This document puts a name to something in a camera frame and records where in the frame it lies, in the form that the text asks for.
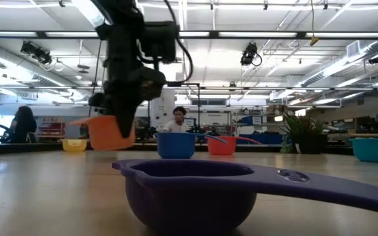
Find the yellow bowl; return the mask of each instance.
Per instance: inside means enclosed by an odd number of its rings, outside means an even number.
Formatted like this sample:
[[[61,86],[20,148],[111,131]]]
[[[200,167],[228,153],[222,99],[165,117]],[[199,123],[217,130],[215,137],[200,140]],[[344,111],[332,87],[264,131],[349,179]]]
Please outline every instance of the yellow bowl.
[[[84,151],[87,148],[87,140],[62,140],[65,151]]]

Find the orange scoop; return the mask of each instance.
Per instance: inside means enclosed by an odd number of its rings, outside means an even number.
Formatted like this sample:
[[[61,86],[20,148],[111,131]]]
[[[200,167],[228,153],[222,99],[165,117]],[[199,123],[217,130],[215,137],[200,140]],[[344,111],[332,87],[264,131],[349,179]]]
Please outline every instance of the orange scoop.
[[[86,124],[89,127],[90,144],[96,151],[125,149],[135,143],[135,126],[132,125],[131,135],[124,138],[113,115],[100,115],[82,121],[74,121],[72,124]]]

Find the scoop handle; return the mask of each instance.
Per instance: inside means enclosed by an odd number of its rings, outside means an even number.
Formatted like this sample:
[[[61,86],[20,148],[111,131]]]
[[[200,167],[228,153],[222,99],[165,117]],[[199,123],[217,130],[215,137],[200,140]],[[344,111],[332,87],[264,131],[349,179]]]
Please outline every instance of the scoop handle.
[[[187,134],[191,134],[191,135],[194,135],[194,136],[204,136],[204,137],[207,137],[207,138],[212,138],[212,139],[218,140],[218,141],[220,141],[220,142],[222,142],[222,143],[224,143],[224,144],[227,143],[226,140],[222,140],[222,139],[220,139],[220,138],[217,138],[217,137],[215,137],[215,136],[208,135],[208,134],[197,134],[197,133],[187,133]]]
[[[235,180],[230,182],[257,193],[317,200],[378,212],[377,186],[322,174],[273,167],[249,167],[255,173],[227,176],[228,180]]]
[[[245,138],[245,137],[239,137],[239,136],[237,136],[237,137],[235,137],[235,139],[246,140],[246,141],[249,141],[249,142],[253,142],[255,144],[262,144],[262,143],[260,143],[260,142],[258,142],[256,140],[253,140],[253,139],[250,139],[250,138]]]

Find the table surface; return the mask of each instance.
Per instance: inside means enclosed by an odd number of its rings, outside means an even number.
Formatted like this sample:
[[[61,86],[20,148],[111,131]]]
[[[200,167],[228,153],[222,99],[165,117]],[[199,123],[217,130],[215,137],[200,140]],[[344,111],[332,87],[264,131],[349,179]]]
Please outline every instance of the table surface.
[[[123,177],[111,168],[115,160],[141,158],[159,157],[149,151],[0,155],[0,236],[155,235],[131,212]],[[290,168],[378,185],[378,164],[361,163],[353,156],[196,153],[195,158]],[[378,235],[378,213],[258,195],[252,213],[232,235],[285,234]]]

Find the woman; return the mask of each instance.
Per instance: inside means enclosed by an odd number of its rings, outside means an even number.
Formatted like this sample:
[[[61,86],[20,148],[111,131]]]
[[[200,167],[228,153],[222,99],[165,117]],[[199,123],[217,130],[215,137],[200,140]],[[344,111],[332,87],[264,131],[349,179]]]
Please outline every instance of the woman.
[[[36,132],[36,128],[36,120],[34,119],[32,109],[28,106],[19,107],[11,123],[11,143],[27,143],[28,133]]]
[[[183,123],[186,110],[183,107],[177,107],[173,110],[175,119],[165,124],[163,132],[186,132],[189,127]]]

